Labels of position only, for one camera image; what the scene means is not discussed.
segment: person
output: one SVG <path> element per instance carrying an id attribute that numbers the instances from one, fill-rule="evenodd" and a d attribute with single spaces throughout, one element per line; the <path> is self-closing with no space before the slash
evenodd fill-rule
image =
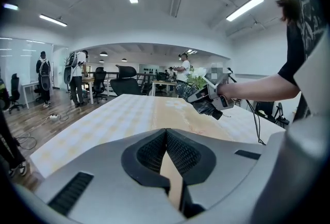
<path id="1" fill-rule="evenodd" d="M 41 76 L 42 74 L 46 74 L 46 75 L 50 75 L 51 72 L 51 65 L 50 62 L 48 61 L 48 59 L 46 58 L 46 52 L 41 52 L 40 53 L 40 58 L 37 61 L 37 65 L 36 65 L 36 72 L 38 73 L 38 81 L 39 81 L 39 89 L 40 89 L 40 93 L 41 93 L 41 98 L 44 102 L 43 107 L 49 107 L 51 101 L 51 97 L 50 97 L 50 90 L 45 90 L 42 86 L 42 82 L 41 82 Z"/>
<path id="2" fill-rule="evenodd" d="M 26 174 L 26 160 L 19 151 L 14 138 L 11 136 L 11 133 L 8 129 L 8 125 L 5 120 L 5 116 L 0 108 L 0 134 L 8 146 L 9 150 L 5 146 L 4 142 L 0 140 L 0 155 L 8 162 L 9 164 L 9 176 L 13 177 L 16 170 L 19 168 L 20 174 L 23 176 Z"/>
<path id="3" fill-rule="evenodd" d="M 326 20 L 318 0 L 278 0 L 277 4 L 282 8 L 282 21 L 287 24 L 287 62 L 272 76 L 251 82 L 221 85 L 217 91 L 219 95 L 227 99 L 271 102 L 294 98 L 300 92 L 293 76 L 320 40 L 326 28 Z M 295 120 L 309 114 L 302 95 Z"/>
<path id="4" fill-rule="evenodd" d="M 72 101 L 74 102 L 76 108 L 87 105 L 87 103 L 84 102 L 83 94 L 82 94 L 83 90 L 81 88 L 81 86 L 83 84 L 83 82 L 82 82 L 83 76 L 81 73 L 81 67 L 84 71 L 84 77 L 88 76 L 88 74 L 86 72 L 86 58 L 88 58 L 88 52 L 86 50 L 83 50 L 82 52 L 78 52 L 77 53 L 77 66 L 75 67 L 75 69 L 72 72 L 72 80 L 70 82 L 70 91 L 71 91 Z"/>
<path id="5" fill-rule="evenodd" d="M 169 81 L 173 82 L 174 81 L 173 67 L 169 67 L 169 69 L 170 69 Z M 170 92 L 173 92 L 173 86 L 170 86 Z"/>
<path id="6" fill-rule="evenodd" d="M 177 71 L 176 75 L 176 81 L 178 83 L 186 83 L 187 82 L 187 75 L 189 74 L 189 69 L 190 69 L 190 62 L 188 61 L 188 55 L 186 53 L 181 54 L 181 61 L 182 61 L 182 66 L 181 67 L 176 67 L 173 70 Z"/>

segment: black mesh vent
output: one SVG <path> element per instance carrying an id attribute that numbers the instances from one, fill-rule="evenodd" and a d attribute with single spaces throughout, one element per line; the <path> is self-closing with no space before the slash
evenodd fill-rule
<path id="1" fill-rule="evenodd" d="M 195 148 L 167 131 L 167 153 L 178 172 L 183 176 L 201 160 Z"/>
<path id="2" fill-rule="evenodd" d="M 137 153 L 139 162 L 146 168 L 160 173 L 161 163 L 166 151 L 166 135 L 159 135 L 157 138 L 142 146 Z"/>
<path id="3" fill-rule="evenodd" d="M 94 176 L 79 172 L 49 203 L 58 213 L 66 216 L 86 190 Z"/>

